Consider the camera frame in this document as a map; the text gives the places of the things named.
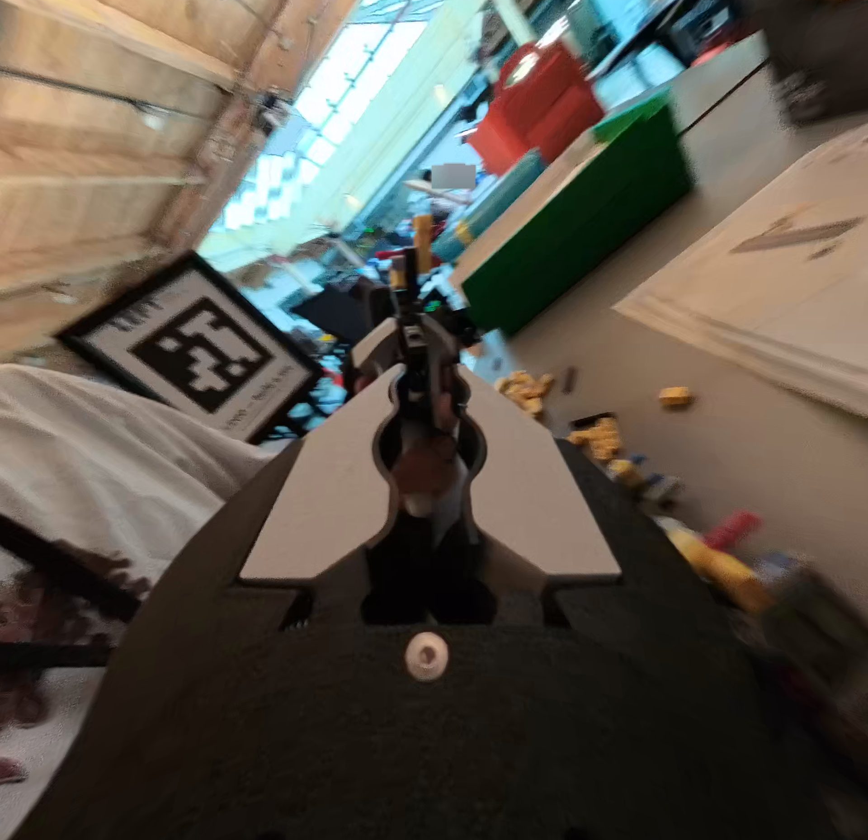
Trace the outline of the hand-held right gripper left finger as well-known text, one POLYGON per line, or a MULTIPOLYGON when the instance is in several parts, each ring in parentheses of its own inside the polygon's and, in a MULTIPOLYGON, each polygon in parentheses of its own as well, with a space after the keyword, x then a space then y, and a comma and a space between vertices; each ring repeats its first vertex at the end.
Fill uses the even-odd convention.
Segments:
POLYGON ((307 583, 392 527, 397 491, 380 452, 397 416, 396 365, 303 441, 240 571, 244 583, 307 583))

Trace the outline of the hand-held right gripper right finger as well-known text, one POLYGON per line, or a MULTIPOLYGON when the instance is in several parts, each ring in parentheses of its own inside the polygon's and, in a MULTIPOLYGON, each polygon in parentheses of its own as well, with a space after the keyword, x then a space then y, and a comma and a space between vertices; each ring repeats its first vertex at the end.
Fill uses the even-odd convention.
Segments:
POLYGON ((481 443, 473 525, 546 580, 618 580, 622 569, 555 437, 466 367, 464 417, 481 443))

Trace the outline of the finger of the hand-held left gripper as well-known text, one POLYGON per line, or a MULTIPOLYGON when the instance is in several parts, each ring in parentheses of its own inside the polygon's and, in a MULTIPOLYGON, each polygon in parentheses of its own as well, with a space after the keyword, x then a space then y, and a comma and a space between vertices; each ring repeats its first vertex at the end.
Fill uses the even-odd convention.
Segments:
POLYGON ((424 335, 430 374, 434 381, 441 381, 449 374, 450 368, 461 362, 460 353, 464 346, 459 337, 430 314, 424 315, 424 335))
POLYGON ((385 392, 396 396, 407 369, 406 339, 402 325, 391 316, 366 334, 350 355, 349 395, 355 396, 381 379, 385 392))

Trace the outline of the black toy brick frame assembly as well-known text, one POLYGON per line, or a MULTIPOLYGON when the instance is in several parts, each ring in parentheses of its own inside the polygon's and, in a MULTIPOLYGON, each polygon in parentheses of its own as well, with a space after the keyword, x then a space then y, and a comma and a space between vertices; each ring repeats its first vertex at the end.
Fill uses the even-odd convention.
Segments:
POLYGON ((398 250, 390 261, 388 284, 394 317, 403 327, 406 339, 407 369, 397 385, 397 395, 391 396, 396 406, 396 417, 402 422, 416 420, 432 422, 433 402, 446 391, 451 394, 452 405, 458 417, 458 443, 466 392, 458 376, 458 365, 441 381, 430 374, 424 335, 424 315, 430 314, 442 323, 436 313, 428 312, 421 290, 425 281, 440 266, 440 259, 431 246, 438 227, 431 214, 413 218, 409 247, 398 250))

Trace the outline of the toy car chassis assembly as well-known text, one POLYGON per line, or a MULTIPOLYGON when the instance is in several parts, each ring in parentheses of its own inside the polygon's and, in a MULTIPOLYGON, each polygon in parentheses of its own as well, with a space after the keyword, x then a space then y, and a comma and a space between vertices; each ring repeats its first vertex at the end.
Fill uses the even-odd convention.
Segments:
POLYGON ((809 689, 866 732, 866 617, 799 558, 769 552, 753 566, 680 520, 656 524, 693 571, 741 617, 749 643, 786 661, 809 689))

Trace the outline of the black toy car set box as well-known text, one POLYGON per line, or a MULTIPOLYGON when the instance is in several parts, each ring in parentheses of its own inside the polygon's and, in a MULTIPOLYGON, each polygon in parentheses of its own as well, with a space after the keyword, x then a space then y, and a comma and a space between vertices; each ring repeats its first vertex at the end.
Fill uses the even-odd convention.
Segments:
POLYGON ((778 98, 805 124, 866 111, 867 0, 737 0, 761 28, 778 98))

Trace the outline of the person's left hand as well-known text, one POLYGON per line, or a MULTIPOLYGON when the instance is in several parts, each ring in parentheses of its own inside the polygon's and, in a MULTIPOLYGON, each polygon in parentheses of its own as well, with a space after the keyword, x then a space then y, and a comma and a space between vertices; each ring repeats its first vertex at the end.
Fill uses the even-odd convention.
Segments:
POLYGON ((401 454, 392 468, 401 509, 416 518, 433 516, 458 480, 458 417, 451 394, 433 402, 432 422, 401 424, 401 454))

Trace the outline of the yellow toy beam with holes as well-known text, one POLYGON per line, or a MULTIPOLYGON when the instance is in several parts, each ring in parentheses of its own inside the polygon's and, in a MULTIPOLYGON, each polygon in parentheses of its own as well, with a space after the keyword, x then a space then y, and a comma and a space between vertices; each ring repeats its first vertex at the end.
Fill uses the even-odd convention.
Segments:
POLYGON ((610 413, 592 415, 573 423, 567 441, 585 448, 601 464, 608 464, 619 455, 623 447, 619 423, 610 413))

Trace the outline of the cluster of yellow toy pieces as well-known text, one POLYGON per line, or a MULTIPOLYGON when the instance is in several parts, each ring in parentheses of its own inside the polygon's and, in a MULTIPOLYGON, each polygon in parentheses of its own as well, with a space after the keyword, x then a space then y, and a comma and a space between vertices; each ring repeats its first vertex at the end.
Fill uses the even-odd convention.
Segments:
POLYGON ((544 400, 555 379, 555 376, 549 373, 535 378, 525 370, 514 370, 507 376, 496 379, 494 388, 524 413, 541 421, 545 412, 544 400))

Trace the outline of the green plastic bin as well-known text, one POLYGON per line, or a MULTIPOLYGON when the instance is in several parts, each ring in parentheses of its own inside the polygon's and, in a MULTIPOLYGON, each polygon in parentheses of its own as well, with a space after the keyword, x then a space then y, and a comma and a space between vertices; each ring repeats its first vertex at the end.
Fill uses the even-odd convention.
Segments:
POLYGON ((515 335, 693 190, 667 90, 591 129, 608 148, 465 281, 481 330, 515 335))

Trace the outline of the teal rolled mat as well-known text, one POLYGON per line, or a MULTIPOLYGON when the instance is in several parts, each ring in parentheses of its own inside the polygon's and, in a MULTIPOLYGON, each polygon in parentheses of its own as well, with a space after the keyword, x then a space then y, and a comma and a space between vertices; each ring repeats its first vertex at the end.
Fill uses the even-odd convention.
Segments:
POLYGON ((483 197, 463 212, 451 214, 431 249, 441 261, 454 264, 463 252, 537 181, 547 167, 540 150, 531 148, 499 178, 483 197))

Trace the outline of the red bag-shaped container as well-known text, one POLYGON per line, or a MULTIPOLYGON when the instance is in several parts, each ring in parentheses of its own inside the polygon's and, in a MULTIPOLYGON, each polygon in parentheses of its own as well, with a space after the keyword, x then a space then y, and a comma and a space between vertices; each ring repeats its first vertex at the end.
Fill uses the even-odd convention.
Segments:
POLYGON ((505 62, 467 143, 500 177, 531 150, 552 164, 603 117, 583 63, 561 40, 524 44, 505 62))

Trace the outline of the open instruction booklet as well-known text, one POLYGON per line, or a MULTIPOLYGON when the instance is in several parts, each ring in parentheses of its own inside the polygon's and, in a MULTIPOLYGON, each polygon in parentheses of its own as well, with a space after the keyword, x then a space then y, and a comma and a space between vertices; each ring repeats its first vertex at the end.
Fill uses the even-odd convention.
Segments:
POLYGON ((613 310, 865 418, 866 124, 807 152, 613 310))

